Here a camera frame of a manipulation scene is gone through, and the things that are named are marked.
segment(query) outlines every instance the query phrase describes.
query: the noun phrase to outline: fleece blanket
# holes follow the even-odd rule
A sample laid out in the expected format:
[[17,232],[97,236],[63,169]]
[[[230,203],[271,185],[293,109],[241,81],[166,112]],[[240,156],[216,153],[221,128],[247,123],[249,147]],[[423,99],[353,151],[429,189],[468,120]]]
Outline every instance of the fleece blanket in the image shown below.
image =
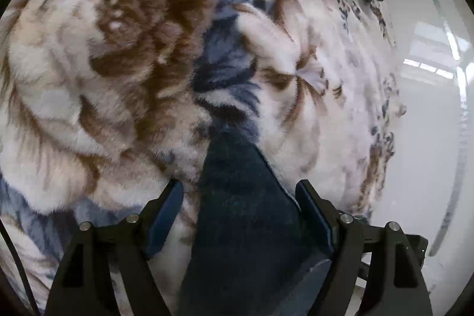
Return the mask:
[[[78,223],[113,224],[175,178],[183,207],[150,261],[174,312],[197,181],[228,127],[290,195],[309,179],[369,217],[404,107],[385,3],[368,1],[12,0],[0,19],[0,214],[40,309]],[[0,266],[22,296],[3,240]]]

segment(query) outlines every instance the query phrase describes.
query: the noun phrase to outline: folded blanket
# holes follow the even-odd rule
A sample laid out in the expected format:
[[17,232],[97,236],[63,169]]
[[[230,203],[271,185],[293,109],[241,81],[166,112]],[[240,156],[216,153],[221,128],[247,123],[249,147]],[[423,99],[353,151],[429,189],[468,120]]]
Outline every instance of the folded blanket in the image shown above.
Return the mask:
[[[21,200],[0,214],[40,306],[76,223],[114,222],[176,178],[183,208],[150,263],[175,310],[197,182],[228,127],[290,194],[309,179],[369,216],[403,113],[385,15],[376,0],[12,0],[0,20],[0,169]],[[63,212],[72,220],[59,226]]]

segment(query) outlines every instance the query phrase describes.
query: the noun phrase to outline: navy blue fabric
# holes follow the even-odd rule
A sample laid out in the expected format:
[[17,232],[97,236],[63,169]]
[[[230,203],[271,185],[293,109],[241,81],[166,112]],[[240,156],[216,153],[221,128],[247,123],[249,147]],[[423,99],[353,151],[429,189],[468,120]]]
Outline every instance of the navy blue fabric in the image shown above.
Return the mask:
[[213,139],[198,188],[179,316],[262,316],[293,289],[304,262],[326,259],[295,202],[241,134]]

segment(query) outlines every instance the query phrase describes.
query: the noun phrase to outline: black cable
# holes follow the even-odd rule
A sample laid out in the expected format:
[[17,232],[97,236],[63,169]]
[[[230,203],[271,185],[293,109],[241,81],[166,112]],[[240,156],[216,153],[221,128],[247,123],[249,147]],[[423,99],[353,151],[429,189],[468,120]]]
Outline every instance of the black cable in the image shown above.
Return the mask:
[[18,252],[15,249],[15,245],[11,242],[11,238],[5,229],[2,221],[0,220],[0,234],[2,235],[3,239],[5,240],[8,249],[10,250],[11,255],[13,256],[13,261],[15,261],[15,265],[17,266],[18,273],[20,274],[21,282],[23,283],[23,287],[25,287],[25,292],[28,297],[28,301],[30,303],[31,309],[33,310],[33,314],[35,316],[41,316],[38,305],[36,304],[35,297],[33,296],[33,291],[31,290],[30,284],[28,282],[28,277],[25,272],[25,268],[23,268],[23,264],[21,263],[20,256],[18,256]]

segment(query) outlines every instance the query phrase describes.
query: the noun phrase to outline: metal screw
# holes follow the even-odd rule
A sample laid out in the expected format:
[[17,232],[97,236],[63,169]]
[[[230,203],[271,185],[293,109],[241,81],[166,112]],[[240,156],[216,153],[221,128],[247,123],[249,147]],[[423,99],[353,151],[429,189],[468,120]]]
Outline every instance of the metal screw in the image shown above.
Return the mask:
[[134,224],[138,221],[138,219],[140,218],[140,216],[136,213],[134,214],[129,214],[127,217],[126,217],[126,221],[129,223],[129,224]]
[[82,232],[85,232],[85,231],[88,231],[91,228],[91,226],[92,224],[89,221],[84,221],[83,223],[81,223],[81,225],[79,225],[79,229]]
[[388,226],[395,232],[400,230],[400,225],[398,225],[398,223],[396,223],[395,221],[390,221],[388,223]]
[[354,221],[354,217],[352,217],[350,214],[347,214],[347,213],[342,214],[340,219],[345,224],[350,224]]

